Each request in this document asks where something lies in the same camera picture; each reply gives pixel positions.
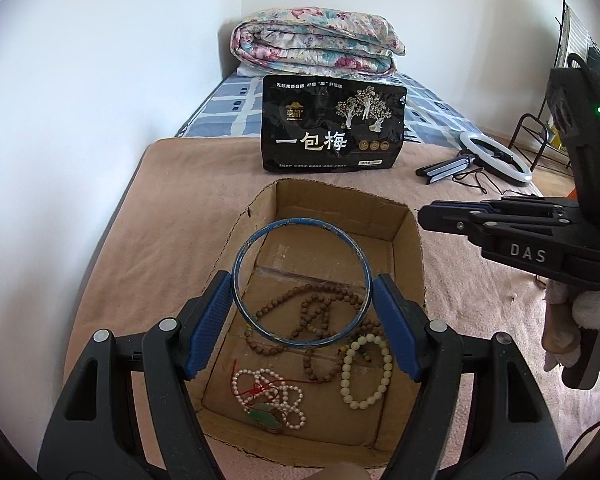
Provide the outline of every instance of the cardboard box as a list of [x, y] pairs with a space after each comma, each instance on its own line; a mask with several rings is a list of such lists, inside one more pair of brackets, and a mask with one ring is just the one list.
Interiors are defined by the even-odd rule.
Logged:
[[318, 76], [262, 82], [262, 165], [275, 173], [385, 170], [404, 137], [406, 89]]
[[[231, 269], [238, 248], [258, 229], [277, 219], [299, 216], [317, 218], [346, 231], [365, 252], [374, 276], [389, 273], [405, 298], [424, 304], [420, 239], [407, 206], [320, 182], [285, 179], [262, 190], [232, 229], [216, 270]], [[359, 293], [364, 283], [359, 261], [342, 240], [326, 230], [297, 225], [261, 238], [247, 253], [240, 279], [240, 290], [251, 312], [303, 283], [333, 283]], [[277, 307], [262, 318], [263, 325], [288, 336], [298, 324], [303, 298], [298, 295]], [[382, 400], [366, 410], [352, 410], [342, 400], [339, 377], [324, 384], [298, 383], [304, 392], [299, 407], [307, 419], [305, 427], [285, 429], [282, 434], [267, 433], [250, 421], [234, 398], [230, 389], [232, 370], [264, 367], [290, 380], [306, 380], [303, 353], [287, 349], [275, 356], [256, 354], [245, 342], [246, 322], [236, 313], [234, 307], [209, 366], [189, 389], [204, 433], [283, 465], [324, 467], [346, 461], [366, 468], [385, 466], [411, 413], [417, 384], [394, 367]], [[330, 328], [341, 330], [354, 314], [349, 305], [334, 303]], [[368, 317], [377, 319], [372, 307]], [[266, 342], [259, 336], [257, 339]], [[342, 364], [338, 346], [317, 349], [314, 369], [327, 372], [335, 364]], [[372, 395], [382, 378], [384, 363], [379, 349], [372, 347], [372, 362], [356, 356], [352, 365], [350, 389], [358, 400]]]

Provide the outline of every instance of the gloved hand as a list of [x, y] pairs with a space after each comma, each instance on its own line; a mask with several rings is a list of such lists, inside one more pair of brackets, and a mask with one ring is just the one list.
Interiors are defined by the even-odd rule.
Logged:
[[600, 330], [600, 290], [582, 291], [549, 280], [542, 334], [542, 347], [547, 352], [545, 370], [558, 363], [566, 367], [576, 364], [580, 358], [578, 327]]

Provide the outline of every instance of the folded quilt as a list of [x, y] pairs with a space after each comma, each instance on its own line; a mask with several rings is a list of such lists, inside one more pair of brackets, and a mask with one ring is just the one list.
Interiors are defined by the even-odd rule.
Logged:
[[382, 16], [302, 7], [248, 16], [231, 52], [247, 70], [369, 79], [393, 74], [393, 54], [404, 56], [404, 45]]

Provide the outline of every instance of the wooden bead bracelet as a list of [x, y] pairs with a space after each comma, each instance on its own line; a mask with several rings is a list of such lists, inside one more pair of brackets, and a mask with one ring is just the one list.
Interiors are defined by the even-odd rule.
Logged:
[[[300, 319], [298, 325], [293, 329], [290, 335], [290, 339], [295, 339], [302, 332], [308, 330], [309, 332], [315, 335], [316, 340], [322, 339], [323, 337], [329, 337], [334, 335], [335, 332], [330, 332], [329, 324], [330, 324], [330, 307], [331, 303], [335, 301], [344, 301], [349, 303], [354, 307], [356, 311], [360, 309], [362, 306], [363, 300], [357, 294], [353, 294], [351, 291], [346, 288], [330, 285], [330, 284], [313, 284], [307, 283], [305, 285], [295, 286], [291, 290], [288, 290], [281, 296], [274, 298], [272, 301], [266, 304], [266, 306], [262, 307], [258, 310], [255, 315], [258, 319], [261, 319], [263, 316], [271, 312], [273, 309], [279, 307], [285, 301], [288, 301], [290, 298], [298, 295], [305, 294], [315, 290], [313, 294], [304, 299], [304, 301], [300, 304]], [[310, 312], [310, 307], [317, 303], [316, 308]], [[369, 321], [365, 319], [362, 326], [365, 328], [370, 328]], [[246, 337], [247, 345], [257, 354], [262, 355], [276, 355], [282, 351], [284, 351], [284, 347], [282, 345], [277, 345], [272, 348], [264, 346], [253, 339], [253, 330], [251, 328], [247, 328], [244, 331], [244, 335]], [[304, 368], [304, 374], [309, 377], [309, 380], [321, 384], [332, 381], [337, 375], [340, 373], [340, 365], [333, 367], [326, 374], [319, 374], [314, 367], [312, 366], [312, 356], [314, 355], [313, 350], [306, 350], [304, 352], [304, 357], [302, 358], [302, 367]]]

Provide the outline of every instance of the pearl necklace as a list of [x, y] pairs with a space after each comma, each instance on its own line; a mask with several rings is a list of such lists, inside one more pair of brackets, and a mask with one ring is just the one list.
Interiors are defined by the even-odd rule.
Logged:
[[[353, 362], [353, 357], [356, 355], [356, 351], [367, 343], [375, 343], [380, 347], [382, 359], [384, 360], [384, 371], [382, 372], [382, 380], [380, 381], [380, 384], [378, 384], [378, 389], [374, 392], [374, 394], [368, 397], [366, 400], [361, 400], [358, 402], [357, 400], [353, 399], [349, 389], [351, 363]], [[376, 400], [382, 399], [382, 394], [386, 392], [389, 382], [391, 382], [391, 370], [394, 368], [391, 362], [392, 360], [393, 359], [389, 352], [387, 343], [380, 336], [369, 333], [366, 336], [360, 336], [357, 341], [351, 343], [350, 348], [347, 349], [347, 354], [342, 360], [342, 381], [340, 382], [340, 386], [342, 386], [342, 389], [340, 390], [342, 400], [344, 400], [344, 402], [348, 404], [352, 410], [356, 410], [358, 408], [360, 408], [360, 410], [366, 410], [370, 405], [374, 404]]]
[[[240, 393], [238, 390], [238, 378], [240, 378], [241, 375], [253, 376], [253, 388], [251, 390]], [[265, 396], [268, 399], [266, 404], [270, 404], [272, 407], [280, 410], [284, 425], [290, 430], [299, 430], [305, 425], [306, 417], [298, 408], [302, 398], [304, 397], [302, 390], [298, 386], [290, 386], [289, 384], [286, 384], [285, 380], [273, 370], [270, 370], [269, 368], [260, 368], [256, 371], [247, 369], [238, 370], [231, 378], [231, 388], [234, 393], [234, 397], [240, 403], [246, 413], [251, 411], [251, 404], [256, 400], [257, 397]], [[296, 392], [298, 394], [298, 398], [292, 404], [289, 404], [288, 402], [289, 391]], [[282, 393], [282, 402], [279, 400], [280, 393]], [[244, 398], [243, 396], [245, 394], [249, 395], [249, 397]], [[291, 424], [288, 421], [289, 413], [298, 414], [300, 419], [299, 424]]]

